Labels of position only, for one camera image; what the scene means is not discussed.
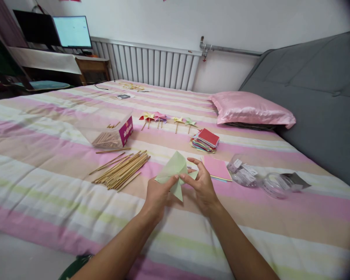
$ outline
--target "curtain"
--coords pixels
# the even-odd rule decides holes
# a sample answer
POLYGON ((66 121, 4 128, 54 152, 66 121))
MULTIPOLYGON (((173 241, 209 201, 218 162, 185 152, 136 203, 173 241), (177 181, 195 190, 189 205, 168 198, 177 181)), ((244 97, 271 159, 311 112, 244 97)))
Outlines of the curtain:
POLYGON ((4 0, 0 0, 0 40, 11 47, 28 47, 4 0))

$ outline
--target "table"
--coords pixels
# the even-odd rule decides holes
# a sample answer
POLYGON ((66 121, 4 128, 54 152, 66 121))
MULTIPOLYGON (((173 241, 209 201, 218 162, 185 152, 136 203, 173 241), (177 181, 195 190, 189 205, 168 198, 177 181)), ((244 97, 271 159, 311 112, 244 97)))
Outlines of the table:
POLYGON ((77 74, 84 86, 87 85, 84 76, 86 72, 103 73, 106 80, 110 80, 108 67, 111 66, 109 59, 106 58, 93 58, 19 47, 9 47, 9 49, 17 62, 23 67, 77 74))

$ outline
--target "pink label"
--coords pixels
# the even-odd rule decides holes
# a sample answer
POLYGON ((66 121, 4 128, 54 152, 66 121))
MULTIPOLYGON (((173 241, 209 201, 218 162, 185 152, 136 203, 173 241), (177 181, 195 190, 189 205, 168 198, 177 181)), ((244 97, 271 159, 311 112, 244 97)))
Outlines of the pink label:
POLYGON ((126 144, 127 139, 132 132, 133 132, 133 125, 132 125, 132 116, 131 116, 128 119, 128 121, 119 130, 119 135, 121 136, 123 146, 126 144))

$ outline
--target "white radiator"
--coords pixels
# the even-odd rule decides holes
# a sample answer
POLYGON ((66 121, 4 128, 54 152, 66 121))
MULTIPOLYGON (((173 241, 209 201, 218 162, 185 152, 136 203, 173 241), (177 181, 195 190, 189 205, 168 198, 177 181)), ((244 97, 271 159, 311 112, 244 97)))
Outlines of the white radiator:
POLYGON ((91 37, 94 54, 110 59, 112 80, 192 90, 201 51, 91 37))

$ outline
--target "green chair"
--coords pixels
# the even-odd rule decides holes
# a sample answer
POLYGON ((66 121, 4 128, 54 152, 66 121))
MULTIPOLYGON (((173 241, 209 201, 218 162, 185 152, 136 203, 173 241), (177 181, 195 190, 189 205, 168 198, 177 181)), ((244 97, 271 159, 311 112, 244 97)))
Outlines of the green chair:
POLYGON ((53 82, 53 81, 36 81, 30 82, 26 78, 26 74, 19 67, 17 62, 13 59, 10 52, 0 41, 0 82, 5 86, 15 86, 20 90, 25 90, 29 93, 43 93, 52 90, 73 88, 73 86, 62 83, 62 82, 53 82), (11 84, 6 76, 12 76, 19 79, 21 82, 11 84))

